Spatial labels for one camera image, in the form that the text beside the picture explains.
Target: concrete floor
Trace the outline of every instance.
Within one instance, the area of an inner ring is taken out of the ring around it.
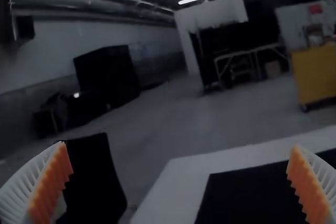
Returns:
[[[107,132],[126,196],[139,204],[172,158],[260,143],[336,123],[335,107],[309,114],[299,110],[290,75],[207,96],[199,92],[197,78],[178,77],[57,139]],[[55,139],[21,149],[0,163],[0,185]]]

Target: metal table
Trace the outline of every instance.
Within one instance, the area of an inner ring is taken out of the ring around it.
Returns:
[[[284,44],[282,44],[282,43],[274,43],[274,44],[269,44],[269,45],[257,47],[257,48],[254,48],[254,49],[248,50],[248,51],[238,51],[238,52],[233,52],[231,54],[226,54],[226,55],[218,56],[217,58],[214,59],[215,67],[216,67],[216,73],[217,73],[217,77],[218,77],[218,83],[221,86],[223,86],[222,79],[221,79],[222,75],[225,73],[225,71],[229,67],[232,59],[234,57],[236,57],[236,56],[241,56],[241,55],[248,55],[249,56],[249,60],[250,60],[251,66],[253,68],[254,68],[254,64],[252,63],[251,55],[253,55],[255,57],[255,59],[256,59],[256,65],[257,65],[256,68],[257,68],[258,79],[261,79],[261,73],[260,73],[260,67],[259,67],[259,61],[258,61],[258,52],[259,51],[264,51],[264,50],[270,49],[270,50],[274,51],[275,53],[277,53],[279,56],[281,56],[284,59],[288,60],[288,57],[286,55],[284,55],[283,53],[279,52],[277,50],[277,47],[284,47]],[[224,60],[224,59],[229,59],[229,60],[226,63],[226,65],[224,66],[224,68],[222,69],[222,71],[220,71],[219,67],[218,67],[218,62],[220,60]]]

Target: wall light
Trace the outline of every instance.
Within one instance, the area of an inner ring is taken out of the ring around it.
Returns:
[[[184,4],[187,4],[187,3],[190,3],[190,2],[194,2],[194,1],[197,1],[197,0],[181,0],[179,1],[179,5],[184,5]]]

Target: black mat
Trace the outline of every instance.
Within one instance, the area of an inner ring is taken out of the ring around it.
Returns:
[[[318,155],[336,168],[336,149]],[[195,224],[307,223],[287,180],[287,164],[211,174]]]

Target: yellow cabinet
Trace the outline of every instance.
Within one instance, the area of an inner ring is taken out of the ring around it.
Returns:
[[[336,97],[335,43],[294,51],[292,62],[301,105]]]

